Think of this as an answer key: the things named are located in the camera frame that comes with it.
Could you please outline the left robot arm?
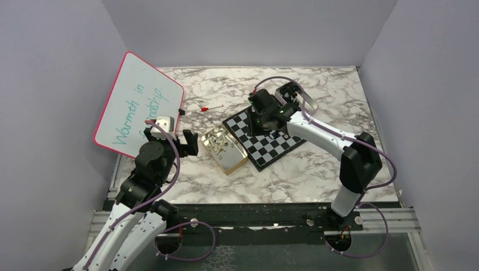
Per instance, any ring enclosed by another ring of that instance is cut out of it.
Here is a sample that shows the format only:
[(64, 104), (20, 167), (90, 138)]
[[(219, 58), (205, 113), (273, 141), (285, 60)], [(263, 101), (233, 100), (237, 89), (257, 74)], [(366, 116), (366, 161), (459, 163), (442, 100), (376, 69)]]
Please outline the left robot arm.
[(198, 155), (198, 135), (184, 130), (186, 143), (177, 137), (152, 133), (134, 159), (135, 168), (121, 184), (110, 215), (98, 236), (73, 270), (126, 270), (162, 231), (177, 226), (178, 209), (161, 199), (170, 170), (179, 161)]

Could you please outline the pile of black pieces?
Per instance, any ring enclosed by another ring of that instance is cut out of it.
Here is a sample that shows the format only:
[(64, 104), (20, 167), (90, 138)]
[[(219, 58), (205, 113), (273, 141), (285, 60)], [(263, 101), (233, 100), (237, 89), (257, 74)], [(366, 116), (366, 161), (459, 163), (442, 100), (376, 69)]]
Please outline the pile of black pieces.
[(281, 97), (286, 103), (299, 103), (297, 96), (300, 88), (298, 87), (298, 85), (289, 82), (288, 84), (282, 85), (278, 90)]

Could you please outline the white board pink rim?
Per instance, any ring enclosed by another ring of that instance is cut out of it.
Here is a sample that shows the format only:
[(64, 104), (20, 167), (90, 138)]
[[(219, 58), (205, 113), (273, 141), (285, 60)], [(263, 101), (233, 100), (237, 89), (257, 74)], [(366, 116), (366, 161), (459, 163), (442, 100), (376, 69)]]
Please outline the white board pink rim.
[(135, 157), (147, 142), (145, 121), (171, 117), (178, 126), (185, 89), (174, 79), (128, 51), (107, 98), (93, 134), (98, 146)]

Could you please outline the silver white tin tray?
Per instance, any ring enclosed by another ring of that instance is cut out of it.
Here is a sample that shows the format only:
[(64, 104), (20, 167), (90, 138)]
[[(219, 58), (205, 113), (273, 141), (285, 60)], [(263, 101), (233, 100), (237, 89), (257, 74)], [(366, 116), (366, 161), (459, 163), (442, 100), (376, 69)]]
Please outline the silver white tin tray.
[[(279, 90), (276, 89), (275, 93), (274, 93), (274, 96), (275, 98), (281, 103), (281, 104), (286, 104), (286, 102), (283, 100), (283, 98), (281, 97), (280, 93), (279, 93)], [(318, 110), (318, 107), (319, 105), (312, 99), (311, 96), (309, 96), (305, 91), (303, 91), (301, 88), (300, 90), (298, 91), (298, 96), (297, 96), (298, 100), (299, 100), (299, 103), (297, 105), (299, 106), (303, 106), (304, 104), (304, 107), (306, 109), (306, 112), (309, 114), (309, 115), (315, 115), (317, 110)]]

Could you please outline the black metal base rail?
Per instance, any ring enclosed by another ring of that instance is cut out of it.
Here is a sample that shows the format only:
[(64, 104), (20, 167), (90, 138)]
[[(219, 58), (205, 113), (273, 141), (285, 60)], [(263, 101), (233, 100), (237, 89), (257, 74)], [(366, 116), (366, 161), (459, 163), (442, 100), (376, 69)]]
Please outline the black metal base rail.
[(333, 239), (357, 235), (419, 233), (421, 226), (413, 208), (378, 202), (379, 211), (363, 205), (347, 218), (333, 218), (327, 203), (266, 204), (178, 204), (179, 212), (168, 227), (192, 222), (170, 233), (153, 232), (152, 221), (140, 221), (134, 228), (144, 245), (170, 247), (211, 245), (250, 246), (277, 244), (324, 245)]

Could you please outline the gold tin tray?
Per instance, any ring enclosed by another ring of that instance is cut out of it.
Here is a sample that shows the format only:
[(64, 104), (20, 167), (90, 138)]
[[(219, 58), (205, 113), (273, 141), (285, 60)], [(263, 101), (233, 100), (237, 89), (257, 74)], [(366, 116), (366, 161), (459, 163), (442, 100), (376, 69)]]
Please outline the gold tin tray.
[(224, 125), (214, 127), (199, 140), (227, 176), (248, 161), (247, 151)]

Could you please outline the red capped white marker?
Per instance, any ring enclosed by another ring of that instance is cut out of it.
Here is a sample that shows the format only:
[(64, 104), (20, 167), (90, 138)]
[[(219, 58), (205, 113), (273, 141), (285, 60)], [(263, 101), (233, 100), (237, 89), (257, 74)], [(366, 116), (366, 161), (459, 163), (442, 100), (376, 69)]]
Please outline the red capped white marker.
[(219, 105), (219, 106), (215, 106), (215, 107), (202, 107), (202, 108), (200, 109), (200, 111), (201, 111), (201, 112), (206, 112), (206, 111), (208, 111), (208, 110), (214, 110), (214, 109), (222, 108), (222, 107), (224, 107), (223, 104), (222, 104), (222, 105)]

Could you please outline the black white chess board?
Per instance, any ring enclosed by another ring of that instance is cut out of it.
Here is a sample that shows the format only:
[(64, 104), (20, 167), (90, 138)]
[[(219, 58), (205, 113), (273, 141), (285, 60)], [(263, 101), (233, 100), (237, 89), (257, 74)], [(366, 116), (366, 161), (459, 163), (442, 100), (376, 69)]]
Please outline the black white chess board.
[(247, 123), (246, 108), (223, 121), (225, 128), (246, 150), (248, 159), (259, 172), (306, 142), (282, 132), (251, 137), (247, 134)]

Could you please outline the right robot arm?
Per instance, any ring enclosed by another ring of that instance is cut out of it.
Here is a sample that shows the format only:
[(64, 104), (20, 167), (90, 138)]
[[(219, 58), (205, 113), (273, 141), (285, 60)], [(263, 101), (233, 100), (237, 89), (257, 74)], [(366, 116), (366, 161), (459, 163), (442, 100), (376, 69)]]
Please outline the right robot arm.
[(341, 187), (326, 214), (327, 225), (339, 230), (349, 221), (349, 215), (369, 183), (382, 168), (374, 138), (367, 132), (360, 135), (317, 122), (296, 103), (281, 104), (266, 89), (249, 96), (249, 135), (282, 132), (299, 137), (328, 152), (340, 162)]

